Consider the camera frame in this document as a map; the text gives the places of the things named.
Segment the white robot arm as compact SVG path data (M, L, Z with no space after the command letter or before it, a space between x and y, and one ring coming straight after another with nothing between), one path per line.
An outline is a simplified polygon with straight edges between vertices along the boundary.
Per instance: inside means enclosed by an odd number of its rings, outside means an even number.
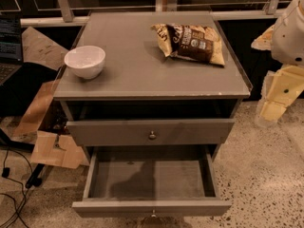
M272 57L282 64L259 116L276 122L304 90L304 0L293 0L274 24Z

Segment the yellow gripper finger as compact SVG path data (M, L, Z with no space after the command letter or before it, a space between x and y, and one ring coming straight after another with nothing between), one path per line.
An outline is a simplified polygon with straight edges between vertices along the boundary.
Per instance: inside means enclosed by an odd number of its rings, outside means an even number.
M276 102L261 101L260 106L259 116L268 122L277 122L287 109L285 105Z

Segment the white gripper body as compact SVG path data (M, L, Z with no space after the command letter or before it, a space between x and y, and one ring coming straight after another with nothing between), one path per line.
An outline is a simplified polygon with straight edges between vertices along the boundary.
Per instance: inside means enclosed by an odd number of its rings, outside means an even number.
M267 93L266 100L287 108L304 91L304 68L284 65L278 70Z

